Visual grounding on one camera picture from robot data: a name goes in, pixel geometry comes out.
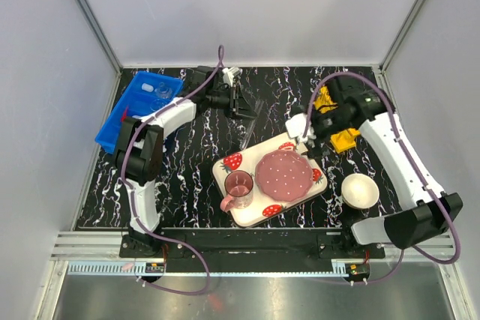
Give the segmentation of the blue plastic compartment bin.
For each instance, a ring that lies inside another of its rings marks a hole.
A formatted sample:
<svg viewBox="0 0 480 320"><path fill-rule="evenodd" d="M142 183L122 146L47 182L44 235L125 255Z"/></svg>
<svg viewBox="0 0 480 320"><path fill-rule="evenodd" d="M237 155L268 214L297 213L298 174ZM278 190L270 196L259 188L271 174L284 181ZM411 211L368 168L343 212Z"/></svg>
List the blue plastic compartment bin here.
<svg viewBox="0 0 480 320"><path fill-rule="evenodd" d="M170 103L182 88L183 81L179 78L138 71L105 120L95 138L96 143L106 153L113 154L126 117L140 118L158 111Z"/></svg>

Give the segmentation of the clear glass test tube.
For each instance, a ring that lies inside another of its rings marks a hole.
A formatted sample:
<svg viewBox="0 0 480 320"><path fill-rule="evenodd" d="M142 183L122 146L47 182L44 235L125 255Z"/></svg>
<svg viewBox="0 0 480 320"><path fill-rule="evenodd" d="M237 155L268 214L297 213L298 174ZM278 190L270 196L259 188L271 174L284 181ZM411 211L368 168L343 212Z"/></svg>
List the clear glass test tube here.
<svg viewBox="0 0 480 320"><path fill-rule="evenodd" d="M263 100L258 100L255 104L254 111L256 113L256 116L253 119L250 120L250 123L249 123L249 125L246 129L246 133L244 135L244 138L240 143L240 149L241 150L245 150L246 147L248 146L250 140L251 140L251 136L252 136L252 133L254 131L254 127L255 127L255 124L257 122L257 118L258 118L258 115L261 111L261 108L263 107L263 104L264 104Z"/></svg>

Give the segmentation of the small clear glass beaker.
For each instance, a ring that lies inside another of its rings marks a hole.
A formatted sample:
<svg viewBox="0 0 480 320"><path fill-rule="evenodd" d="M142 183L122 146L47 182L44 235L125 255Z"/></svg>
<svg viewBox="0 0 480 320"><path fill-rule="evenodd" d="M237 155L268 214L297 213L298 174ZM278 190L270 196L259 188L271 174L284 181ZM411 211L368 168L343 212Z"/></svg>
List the small clear glass beaker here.
<svg viewBox="0 0 480 320"><path fill-rule="evenodd" d="M167 104L169 103L168 100L166 99L162 99L162 98L157 98L155 99L151 104L150 104L150 107L151 107L151 110L153 112L156 112L158 111L159 109L162 109L164 106L166 106Z"/></svg>

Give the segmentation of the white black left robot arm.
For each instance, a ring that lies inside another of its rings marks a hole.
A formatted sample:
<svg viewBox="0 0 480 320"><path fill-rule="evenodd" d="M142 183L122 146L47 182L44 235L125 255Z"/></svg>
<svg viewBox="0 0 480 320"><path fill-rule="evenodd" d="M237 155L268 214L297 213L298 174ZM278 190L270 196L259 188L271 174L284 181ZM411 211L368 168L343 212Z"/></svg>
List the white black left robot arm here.
<svg viewBox="0 0 480 320"><path fill-rule="evenodd" d="M221 109L228 118L254 119L254 110L242 94L238 67L197 67L183 92L150 114L123 121L113 162L129 195L128 246L147 257L156 256L162 239L154 234L160 224L156 210L155 179L160 173L164 141L209 109Z"/></svg>

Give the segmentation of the pink ghost pattern mug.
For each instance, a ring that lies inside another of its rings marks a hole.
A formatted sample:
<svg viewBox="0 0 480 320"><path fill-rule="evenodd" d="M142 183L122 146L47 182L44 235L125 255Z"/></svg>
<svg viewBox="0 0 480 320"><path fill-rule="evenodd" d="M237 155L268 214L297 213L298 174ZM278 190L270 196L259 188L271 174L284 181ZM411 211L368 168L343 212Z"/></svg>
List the pink ghost pattern mug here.
<svg viewBox="0 0 480 320"><path fill-rule="evenodd" d="M228 174L224 181L225 197L220 203L223 212L232 209L245 209L253 201L254 180L243 170L235 170Z"/></svg>

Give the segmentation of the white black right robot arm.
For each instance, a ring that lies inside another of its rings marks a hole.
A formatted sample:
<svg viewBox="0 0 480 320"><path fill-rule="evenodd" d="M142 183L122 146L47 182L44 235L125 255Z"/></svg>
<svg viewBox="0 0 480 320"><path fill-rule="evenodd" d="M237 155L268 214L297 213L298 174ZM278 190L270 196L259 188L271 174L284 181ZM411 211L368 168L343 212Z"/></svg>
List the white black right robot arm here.
<svg viewBox="0 0 480 320"><path fill-rule="evenodd" d="M446 193L420 161L386 93L366 77L353 72L333 73L319 82L347 78L357 83L343 93L326 113L314 108L320 90L314 89L307 109L286 122L289 137L314 146L348 128L360 131L389 176L400 211L382 217L368 217L349 225L340 248L349 257L363 253L368 244L392 244L398 249L417 249L423 241L451 232L454 246L460 241L453 224L463 207L457 193Z"/></svg>

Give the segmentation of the glass alcohol lamp white cap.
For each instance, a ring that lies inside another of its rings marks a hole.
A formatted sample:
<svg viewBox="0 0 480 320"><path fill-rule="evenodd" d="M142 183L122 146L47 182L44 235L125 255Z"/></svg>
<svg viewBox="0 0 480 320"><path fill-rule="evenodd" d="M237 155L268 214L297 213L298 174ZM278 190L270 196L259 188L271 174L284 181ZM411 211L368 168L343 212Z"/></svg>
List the glass alcohol lamp white cap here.
<svg viewBox="0 0 480 320"><path fill-rule="evenodd" d="M170 99L172 96L173 90L165 82L160 82L154 92L156 96L160 99Z"/></svg>

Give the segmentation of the cream ceramic bowl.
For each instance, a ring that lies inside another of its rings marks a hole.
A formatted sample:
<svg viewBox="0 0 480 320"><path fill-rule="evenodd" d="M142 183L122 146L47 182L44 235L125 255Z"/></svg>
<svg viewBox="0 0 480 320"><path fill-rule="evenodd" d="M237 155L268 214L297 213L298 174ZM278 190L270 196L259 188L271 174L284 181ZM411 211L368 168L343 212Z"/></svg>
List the cream ceramic bowl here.
<svg viewBox="0 0 480 320"><path fill-rule="evenodd" d="M360 173L346 176L340 190L343 202L354 209L369 209L380 199L380 190L375 181Z"/></svg>

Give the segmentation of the wash bottle with red cap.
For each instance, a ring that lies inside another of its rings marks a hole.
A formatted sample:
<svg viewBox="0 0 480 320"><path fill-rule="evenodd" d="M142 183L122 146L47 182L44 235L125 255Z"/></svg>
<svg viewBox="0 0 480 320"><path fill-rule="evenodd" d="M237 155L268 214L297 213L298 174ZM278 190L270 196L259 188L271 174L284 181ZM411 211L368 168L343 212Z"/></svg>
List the wash bottle with red cap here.
<svg viewBox="0 0 480 320"><path fill-rule="evenodd" d="M123 123L127 118L141 118L142 116L138 108L126 106L121 114L120 122Z"/></svg>

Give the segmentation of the yellow test tube rack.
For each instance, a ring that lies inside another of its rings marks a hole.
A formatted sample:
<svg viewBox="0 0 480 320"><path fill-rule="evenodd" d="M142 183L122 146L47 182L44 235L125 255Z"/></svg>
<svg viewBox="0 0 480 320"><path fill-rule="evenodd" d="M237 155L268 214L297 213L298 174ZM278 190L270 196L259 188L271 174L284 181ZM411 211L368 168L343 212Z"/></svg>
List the yellow test tube rack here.
<svg viewBox="0 0 480 320"><path fill-rule="evenodd" d="M313 116L325 115L338 108L338 102L333 99L326 85L319 90L319 94L313 103L313 107ZM338 154L341 154L356 147L356 140L361 133L353 127L345 128L342 119L340 119L339 124L334 124L334 119L335 117L333 115L329 115L324 120L323 124L327 126L327 139L333 145L334 150Z"/></svg>

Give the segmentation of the pink polka dot plate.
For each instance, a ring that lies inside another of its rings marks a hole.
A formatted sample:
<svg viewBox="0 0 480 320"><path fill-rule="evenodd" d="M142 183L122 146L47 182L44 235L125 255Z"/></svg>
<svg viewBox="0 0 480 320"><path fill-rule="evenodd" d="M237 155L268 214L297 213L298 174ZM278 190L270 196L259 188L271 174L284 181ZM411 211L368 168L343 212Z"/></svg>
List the pink polka dot plate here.
<svg viewBox="0 0 480 320"><path fill-rule="evenodd" d="M284 150L264 155L256 165L254 179L260 192L277 202L304 198L314 183L307 159Z"/></svg>

